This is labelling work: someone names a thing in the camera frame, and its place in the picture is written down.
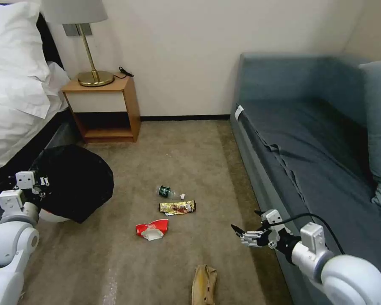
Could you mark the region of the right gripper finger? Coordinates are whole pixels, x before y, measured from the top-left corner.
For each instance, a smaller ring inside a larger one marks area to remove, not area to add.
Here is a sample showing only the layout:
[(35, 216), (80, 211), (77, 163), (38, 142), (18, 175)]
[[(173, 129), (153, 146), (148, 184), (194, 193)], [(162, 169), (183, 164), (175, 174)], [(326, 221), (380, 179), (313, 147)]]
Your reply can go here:
[(254, 212), (256, 215), (258, 215), (260, 217), (260, 226), (256, 229), (256, 231), (268, 230), (271, 226), (268, 223), (267, 219), (265, 217), (263, 217), (263, 215), (265, 214), (265, 211), (255, 210)]
[(244, 231), (233, 224), (231, 224), (231, 227), (243, 245), (248, 247), (265, 247), (269, 244), (269, 231)]

